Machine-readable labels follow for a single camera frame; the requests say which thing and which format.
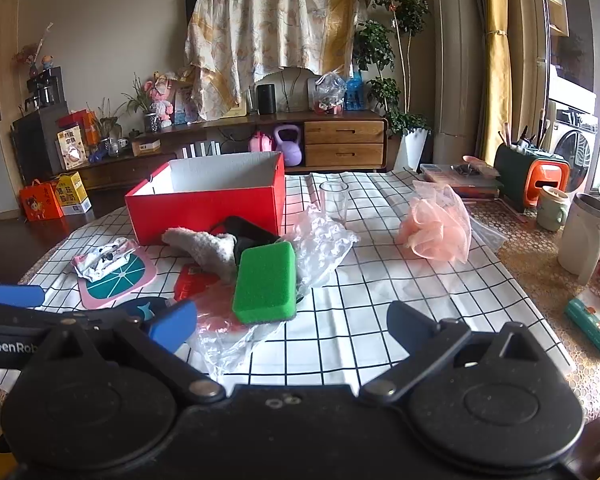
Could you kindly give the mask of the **black cylindrical speaker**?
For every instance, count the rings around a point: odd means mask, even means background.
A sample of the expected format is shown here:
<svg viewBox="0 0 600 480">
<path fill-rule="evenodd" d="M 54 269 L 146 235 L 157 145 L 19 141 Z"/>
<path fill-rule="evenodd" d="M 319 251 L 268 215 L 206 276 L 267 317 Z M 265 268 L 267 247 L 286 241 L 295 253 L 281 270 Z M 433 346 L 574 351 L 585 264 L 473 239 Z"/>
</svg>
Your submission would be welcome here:
<svg viewBox="0 0 600 480">
<path fill-rule="evenodd" d="M 275 115 L 277 112 L 275 84 L 258 84 L 256 93 L 259 114 Z"/>
</svg>

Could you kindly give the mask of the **clear bubble wrap bag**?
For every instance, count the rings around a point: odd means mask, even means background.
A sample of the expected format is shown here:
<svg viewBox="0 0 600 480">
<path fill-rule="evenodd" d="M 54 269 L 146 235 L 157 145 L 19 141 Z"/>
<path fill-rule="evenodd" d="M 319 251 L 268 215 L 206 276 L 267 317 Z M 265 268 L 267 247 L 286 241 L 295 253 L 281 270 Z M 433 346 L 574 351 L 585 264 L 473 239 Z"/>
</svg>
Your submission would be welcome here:
<svg viewBox="0 0 600 480">
<path fill-rule="evenodd" d="M 342 263 L 360 238 L 327 214 L 310 207 L 277 242 L 283 240 L 289 242 L 296 253 L 297 307 L 297 302 L 309 295 L 312 288 L 324 284 L 328 274 Z M 235 287 L 236 283 L 216 282 L 193 296 L 198 318 L 189 344 L 201 354 L 206 371 L 214 380 L 234 372 L 260 342 L 278 332 L 288 321 L 242 324 L 232 309 Z"/>
</svg>

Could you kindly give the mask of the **clear zip bag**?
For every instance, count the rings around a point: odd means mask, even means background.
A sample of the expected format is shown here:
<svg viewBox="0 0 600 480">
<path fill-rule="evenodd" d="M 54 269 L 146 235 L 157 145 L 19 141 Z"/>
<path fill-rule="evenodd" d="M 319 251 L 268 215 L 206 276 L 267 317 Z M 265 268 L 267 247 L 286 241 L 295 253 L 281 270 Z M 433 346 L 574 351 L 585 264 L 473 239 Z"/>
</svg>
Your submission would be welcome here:
<svg viewBox="0 0 600 480">
<path fill-rule="evenodd" d="M 506 236 L 496 229 L 486 226 L 484 223 L 469 217 L 472 232 L 476 233 L 488 246 L 492 252 L 498 252 L 506 242 Z"/>
</svg>

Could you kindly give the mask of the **green sponge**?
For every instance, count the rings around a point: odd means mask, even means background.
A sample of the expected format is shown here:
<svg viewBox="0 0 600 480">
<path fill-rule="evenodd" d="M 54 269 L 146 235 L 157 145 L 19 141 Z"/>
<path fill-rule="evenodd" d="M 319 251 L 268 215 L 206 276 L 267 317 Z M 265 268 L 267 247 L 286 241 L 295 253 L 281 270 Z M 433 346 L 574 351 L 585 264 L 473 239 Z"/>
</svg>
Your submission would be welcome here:
<svg viewBox="0 0 600 480">
<path fill-rule="evenodd" d="M 238 266 L 232 309 L 242 324 L 286 321 L 296 315 L 296 253 L 289 242 L 246 249 Z"/>
</svg>

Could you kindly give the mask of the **wooden tv cabinet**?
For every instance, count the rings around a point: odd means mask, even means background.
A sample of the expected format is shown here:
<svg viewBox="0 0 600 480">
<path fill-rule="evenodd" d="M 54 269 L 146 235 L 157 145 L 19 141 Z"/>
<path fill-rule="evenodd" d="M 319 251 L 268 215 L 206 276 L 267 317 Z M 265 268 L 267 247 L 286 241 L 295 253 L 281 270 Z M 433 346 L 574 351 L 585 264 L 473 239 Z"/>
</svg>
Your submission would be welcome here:
<svg viewBox="0 0 600 480">
<path fill-rule="evenodd" d="M 176 126 L 156 134 L 142 134 L 141 144 L 160 143 L 158 150 L 145 155 L 107 159 L 79 169 L 89 191 L 106 188 L 130 188 L 148 177 L 165 162 L 181 158 L 196 143 L 207 141 L 219 133 L 223 148 L 233 143 L 230 129 L 253 134 L 280 125 L 301 129 L 302 163 L 287 171 L 384 170 L 387 166 L 387 123 L 372 112 L 345 112 L 341 115 L 319 115 L 313 112 L 250 115 L 196 122 Z"/>
</svg>

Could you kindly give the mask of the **red cardboard box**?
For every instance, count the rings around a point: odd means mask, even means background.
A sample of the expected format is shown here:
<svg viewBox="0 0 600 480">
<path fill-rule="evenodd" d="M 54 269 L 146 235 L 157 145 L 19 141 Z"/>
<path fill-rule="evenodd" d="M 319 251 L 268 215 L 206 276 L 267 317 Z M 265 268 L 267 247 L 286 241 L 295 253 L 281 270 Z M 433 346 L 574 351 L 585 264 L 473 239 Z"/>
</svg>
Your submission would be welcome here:
<svg viewBox="0 0 600 480">
<path fill-rule="evenodd" d="M 211 232 L 230 217 L 282 232 L 285 165 L 279 152 L 172 159 L 125 195 L 136 240 L 160 245 L 171 228 Z"/>
</svg>

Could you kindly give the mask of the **printed wrapper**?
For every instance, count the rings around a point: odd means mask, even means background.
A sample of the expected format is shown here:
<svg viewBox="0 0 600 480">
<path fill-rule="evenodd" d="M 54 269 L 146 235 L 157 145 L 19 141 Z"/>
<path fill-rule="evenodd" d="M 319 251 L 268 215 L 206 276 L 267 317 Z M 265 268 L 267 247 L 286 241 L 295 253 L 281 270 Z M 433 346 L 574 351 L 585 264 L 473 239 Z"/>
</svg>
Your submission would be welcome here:
<svg viewBox="0 0 600 480">
<path fill-rule="evenodd" d="M 72 258 L 73 269 L 79 278 L 97 282 L 127 264 L 137 250 L 134 240 L 118 237 L 113 242 L 95 246 Z"/>
</svg>

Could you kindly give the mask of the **floral draped sheet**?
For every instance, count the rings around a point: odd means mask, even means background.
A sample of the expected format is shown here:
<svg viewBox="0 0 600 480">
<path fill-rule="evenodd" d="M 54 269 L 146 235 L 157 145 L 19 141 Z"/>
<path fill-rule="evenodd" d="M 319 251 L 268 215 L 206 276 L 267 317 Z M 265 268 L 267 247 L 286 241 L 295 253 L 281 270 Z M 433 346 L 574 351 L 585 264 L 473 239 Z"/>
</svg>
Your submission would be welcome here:
<svg viewBox="0 0 600 480">
<path fill-rule="evenodd" d="M 197 0 L 185 56 L 199 116 L 223 117 L 287 67 L 315 75 L 349 68 L 359 8 L 360 0 Z"/>
</svg>

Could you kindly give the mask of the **yellow curtain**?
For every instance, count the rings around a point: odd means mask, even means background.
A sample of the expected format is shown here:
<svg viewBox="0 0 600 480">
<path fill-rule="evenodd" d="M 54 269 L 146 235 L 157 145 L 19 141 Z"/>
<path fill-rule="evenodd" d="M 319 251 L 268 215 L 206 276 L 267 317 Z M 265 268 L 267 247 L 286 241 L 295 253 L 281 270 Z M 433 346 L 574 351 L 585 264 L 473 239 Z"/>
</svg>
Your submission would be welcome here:
<svg viewBox="0 0 600 480">
<path fill-rule="evenodd" d="M 499 133 L 512 119 L 512 68 L 508 40 L 508 0 L 486 0 L 486 116 L 484 159 L 494 162 Z"/>
</svg>

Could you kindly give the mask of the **pink mesh bath pouf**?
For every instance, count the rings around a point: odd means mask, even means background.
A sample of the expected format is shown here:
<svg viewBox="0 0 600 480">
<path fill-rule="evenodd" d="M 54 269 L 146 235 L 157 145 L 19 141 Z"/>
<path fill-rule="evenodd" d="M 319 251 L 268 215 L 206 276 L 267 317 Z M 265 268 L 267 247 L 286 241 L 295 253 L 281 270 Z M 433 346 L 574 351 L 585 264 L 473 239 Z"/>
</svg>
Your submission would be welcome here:
<svg viewBox="0 0 600 480">
<path fill-rule="evenodd" d="M 414 181 L 398 243 L 420 258 L 466 263 L 471 243 L 468 211 L 447 184 Z"/>
</svg>

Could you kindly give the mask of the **round navy whale mat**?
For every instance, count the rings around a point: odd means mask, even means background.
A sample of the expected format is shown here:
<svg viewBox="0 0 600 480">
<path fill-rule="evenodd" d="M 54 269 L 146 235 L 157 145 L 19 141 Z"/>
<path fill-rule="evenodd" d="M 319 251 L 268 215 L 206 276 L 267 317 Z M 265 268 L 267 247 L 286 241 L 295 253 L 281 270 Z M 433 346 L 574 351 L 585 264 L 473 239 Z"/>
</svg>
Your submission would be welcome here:
<svg viewBox="0 0 600 480">
<path fill-rule="evenodd" d="M 163 297 L 143 296 L 118 304 L 117 309 L 129 316 L 136 316 L 143 322 L 155 318 L 162 311 L 170 307 L 170 301 Z"/>
</svg>

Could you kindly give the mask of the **pink small bag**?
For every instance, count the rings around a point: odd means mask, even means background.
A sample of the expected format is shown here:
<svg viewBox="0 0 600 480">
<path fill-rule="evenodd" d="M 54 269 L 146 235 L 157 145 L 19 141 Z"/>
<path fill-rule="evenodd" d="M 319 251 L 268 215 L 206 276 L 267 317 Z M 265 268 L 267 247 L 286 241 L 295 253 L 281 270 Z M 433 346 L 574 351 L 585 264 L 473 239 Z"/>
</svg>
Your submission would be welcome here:
<svg viewBox="0 0 600 480">
<path fill-rule="evenodd" d="M 253 133 L 248 143 L 250 153 L 268 153 L 273 150 L 273 141 L 270 136 L 262 131 Z"/>
</svg>

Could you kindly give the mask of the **white fluffy cloth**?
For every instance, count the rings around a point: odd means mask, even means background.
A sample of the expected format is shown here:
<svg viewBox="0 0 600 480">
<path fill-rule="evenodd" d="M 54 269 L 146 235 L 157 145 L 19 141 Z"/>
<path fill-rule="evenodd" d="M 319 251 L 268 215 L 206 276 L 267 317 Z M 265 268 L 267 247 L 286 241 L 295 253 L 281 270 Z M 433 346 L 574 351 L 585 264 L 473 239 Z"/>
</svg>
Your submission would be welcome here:
<svg viewBox="0 0 600 480">
<path fill-rule="evenodd" d="M 231 283 L 236 278 L 234 250 L 237 238 L 234 235 L 170 228 L 161 239 L 164 244 L 187 252 L 204 272 L 217 275 L 223 282 Z"/>
</svg>

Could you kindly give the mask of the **orange gift box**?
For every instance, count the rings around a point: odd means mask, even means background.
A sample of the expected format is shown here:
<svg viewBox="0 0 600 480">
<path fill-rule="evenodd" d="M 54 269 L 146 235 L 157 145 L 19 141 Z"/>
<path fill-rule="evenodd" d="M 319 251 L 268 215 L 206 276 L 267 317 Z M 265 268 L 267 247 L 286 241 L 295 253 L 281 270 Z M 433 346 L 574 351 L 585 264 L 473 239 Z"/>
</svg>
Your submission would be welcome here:
<svg viewBox="0 0 600 480">
<path fill-rule="evenodd" d="M 54 185 L 50 181 L 40 182 L 34 179 L 30 185 L 20 190 L 19 199 L 30 222 L 55 220 L 64 216 Z"/>
</svg>

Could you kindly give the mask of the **yellow carton box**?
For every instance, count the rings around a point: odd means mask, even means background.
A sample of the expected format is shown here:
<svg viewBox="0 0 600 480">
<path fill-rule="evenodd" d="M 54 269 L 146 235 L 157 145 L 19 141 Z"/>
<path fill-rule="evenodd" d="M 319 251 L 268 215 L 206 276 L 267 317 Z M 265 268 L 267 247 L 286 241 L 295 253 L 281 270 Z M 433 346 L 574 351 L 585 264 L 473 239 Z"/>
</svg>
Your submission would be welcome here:
<svg viewBox="0 0 600 480">
<path fill-rule="evenodd" d="M 92 204 L 87 196 L 80 174 L 62 174 L 53 180 L 54 192 L 65 216 L 86 214 Z"/>
</svg>

